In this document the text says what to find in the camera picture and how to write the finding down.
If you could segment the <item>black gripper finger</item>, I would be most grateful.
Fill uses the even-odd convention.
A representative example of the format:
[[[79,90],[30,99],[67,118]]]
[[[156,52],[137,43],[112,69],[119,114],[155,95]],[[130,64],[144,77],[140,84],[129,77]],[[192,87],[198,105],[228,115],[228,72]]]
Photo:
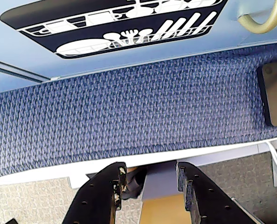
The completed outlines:
[[[262,224],[230,198],[214,181],[189,162],[178,162],[178,191],[193,224]]]
[[[115,162],[96,173],[76,193],[64,224],[113,224],[126,190],[126,164]]]

